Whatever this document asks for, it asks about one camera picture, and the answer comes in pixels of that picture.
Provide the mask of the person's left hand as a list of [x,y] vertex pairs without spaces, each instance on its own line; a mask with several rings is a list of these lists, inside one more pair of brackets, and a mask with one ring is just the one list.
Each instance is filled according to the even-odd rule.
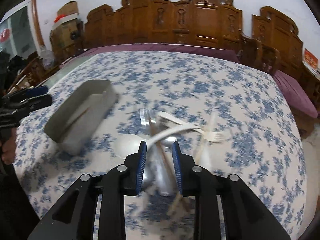
[[16,158],[16,128],[11,129],[10,138],[2,146],[2,161],[6,165],[10,165]]

